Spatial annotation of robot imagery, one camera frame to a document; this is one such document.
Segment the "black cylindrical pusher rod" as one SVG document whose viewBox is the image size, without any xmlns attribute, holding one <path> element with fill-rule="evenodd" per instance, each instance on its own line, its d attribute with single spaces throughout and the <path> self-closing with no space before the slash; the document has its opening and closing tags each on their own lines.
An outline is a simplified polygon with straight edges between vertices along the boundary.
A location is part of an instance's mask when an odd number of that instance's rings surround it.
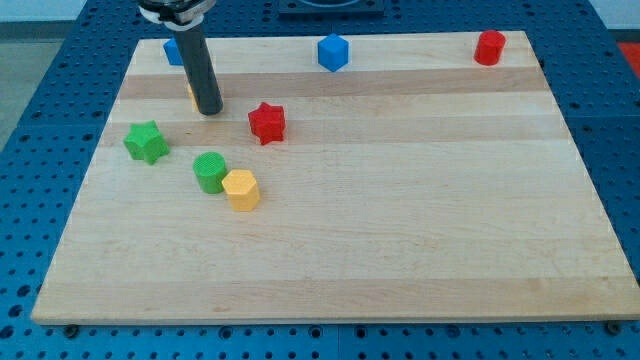
<svg viewBox="0 0 640 360">
<path fill-rule="evenodd" d="M 175 31 L 174 38 L 198 111 L 203 115 L 220 113 L 223 100 L 202 26 Z"/>
</svg>

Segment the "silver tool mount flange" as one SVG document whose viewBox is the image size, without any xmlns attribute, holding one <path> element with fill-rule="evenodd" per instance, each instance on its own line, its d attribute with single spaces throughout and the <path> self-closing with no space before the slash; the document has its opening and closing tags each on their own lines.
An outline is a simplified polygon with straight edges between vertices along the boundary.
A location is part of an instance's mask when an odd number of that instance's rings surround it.
<svg viewBox="0 0 640 360">
<path fill-rule="evenodd" d="M 186 31 L 200 25 L 215 4 L 216 0 L 137 0 L 144 18 L 172 31 Z"/>
</svg>

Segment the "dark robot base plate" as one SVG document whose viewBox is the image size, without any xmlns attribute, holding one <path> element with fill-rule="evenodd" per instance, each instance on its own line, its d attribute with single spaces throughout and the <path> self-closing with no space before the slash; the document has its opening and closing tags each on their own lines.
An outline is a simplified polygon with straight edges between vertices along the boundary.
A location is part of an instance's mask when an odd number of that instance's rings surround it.
<svg viewBox="0 0 640 360">
<path fill-rule="evenodd" d="M 278 15 L 382 15 L 385 0 L 278 0 Z"/>
</svg>

